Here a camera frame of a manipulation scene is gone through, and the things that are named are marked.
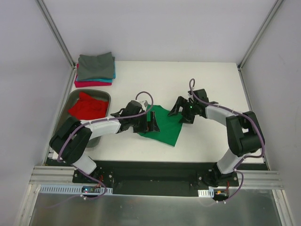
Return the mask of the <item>green t-shirt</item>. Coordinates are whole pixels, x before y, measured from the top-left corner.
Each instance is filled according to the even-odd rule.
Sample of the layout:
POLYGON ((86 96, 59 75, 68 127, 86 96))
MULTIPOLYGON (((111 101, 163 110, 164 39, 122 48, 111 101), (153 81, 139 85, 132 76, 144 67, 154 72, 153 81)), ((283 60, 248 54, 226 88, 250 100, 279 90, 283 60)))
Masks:
POLYGON ((146 133, 138 133, 142 137, 157 140, 164 144, 175 147, 177 139, 182 129, 180 114, 168 116, 169 111, 160 105, 154 105, 151 111, 155 112, 156 121, 160 132, 152 131, 146 133))

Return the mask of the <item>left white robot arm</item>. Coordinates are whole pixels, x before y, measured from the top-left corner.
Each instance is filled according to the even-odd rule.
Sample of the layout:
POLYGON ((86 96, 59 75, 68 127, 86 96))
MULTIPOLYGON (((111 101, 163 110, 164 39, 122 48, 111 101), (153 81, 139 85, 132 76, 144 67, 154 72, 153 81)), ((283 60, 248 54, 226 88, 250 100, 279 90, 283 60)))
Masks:
POLYGON ((58 162, 65 162, 83 172, 89 183, 99 179, 97 164, 84 153, 90 140, 108 134, 133 129, 134 133, 160 132, 155 112, 146 100, 130 101, 125 108, 108 117, 78 120, 69 117, 50 139, 50 147, 58 154, 58 162))

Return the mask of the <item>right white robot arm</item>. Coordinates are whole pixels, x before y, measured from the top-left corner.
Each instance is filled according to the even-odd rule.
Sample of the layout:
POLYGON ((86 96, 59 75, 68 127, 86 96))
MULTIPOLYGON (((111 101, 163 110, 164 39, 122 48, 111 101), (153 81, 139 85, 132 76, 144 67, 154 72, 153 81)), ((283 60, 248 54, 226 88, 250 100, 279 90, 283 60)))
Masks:
POLYGON ((246 158, 261 158, 265 152, 265 140, 256 114, 252 111, 240 113, 217 102, 210 102, 204 89, 188 92, 189 98, 177 98, 168 116, 177 115, 182 109, 180 123, 192 124, 195 116, 214 120, 226 127, 229 149, 212 169, 212 182, 222 186, 246 158))

